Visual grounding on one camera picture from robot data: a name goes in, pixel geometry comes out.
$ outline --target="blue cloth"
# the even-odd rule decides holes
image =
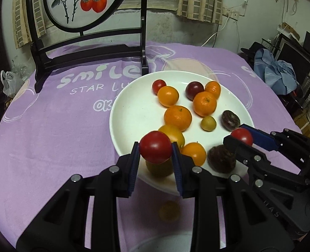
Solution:
[[[288,95],[297,88],[298,83],[292,65],[283,60],[275,61],[267,49],[260,49],[255,54],[254,72],[277,95]]]

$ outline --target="white plastic bag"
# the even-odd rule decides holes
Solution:
[[[1,71],[1,81],[4,86],[3,93],[14,98],[24,84],[24,81],[15,73]]]

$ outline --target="red fruit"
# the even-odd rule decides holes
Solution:
[[[106,8],[107,0],[93,0],[92,8],[96,13],[103,11]]]
[[[164,80],[155,80],[152,86],[154,94],[157,95],[158,91],[164,86],[167,86]]]
[[[142,157],[152,164],[161,164],[172,154],[169,137],[159,131],[152,131],[142,137],[139,150]]]
[[[185,94],[187,98],[189,98],[189,100],[194,100],[196,94],[203,92],[203,91],[204,91],[204,86],[198,81],[190,82],[185,88]]]
[[[93,0],[81,0],[80,7],[83,11],[89,11],[92,8]]]
[[[250,131],[245,128],[237,128],[231,132],[231,135],[249,146],[253,145],[253,136]]]

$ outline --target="black wooden frame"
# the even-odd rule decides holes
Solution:
[[[96,20],[95,22],[86,27],[83,27],[82,31],[80,31],[79,29],[76,29],[76,31],[74,30],[74,32],[79,32],[80,36],[45,47],[42,40],[39,39],[37,35],[36,26],[34,23],[33,1],[26,0],[28,26],[31,39],[33,41],[33,43],[31,44],[31,54],[36,65],[36,74],[35,74],[36,83],[34,86],[36,93],[39,93],[42,90],[45,80],[49,77],[49,75],[52,73],[53,70],[87,62],[94,62],[98,60],[124,58],[124,57],[140,57],[140,62],[142,66],[142,75],[146,75],[149,73],[148,62],[145,55],[147,0],[141,0],[141,18],[139,28],[115,29],[84,35],[85,30],[88,30],[94,27],[95,25],[102,23],[110,15],[112,15],[113,12],[117,10],[122,1],[123,0],[115,0],[114,3],[111,5],[111,7],[108,9],[109,11],[107,11],[108,12],[107,15],[106,15],[107,12],[105,12],[98,20]],[[140,34],[140,45],[131,47],[125,44],[103,46],[88,50],[77,51],[71,54],[61,55],[53,59],[50,59],[46,55],[46,52],[48,51],[72,43],[78,43],[89,39],[109,37],[115,35],[126,35],[126,34]]]

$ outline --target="painted leaf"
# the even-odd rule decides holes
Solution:
[[[54,8],[55,6],[60,4],[60,0],[54,0],[51,7]]]

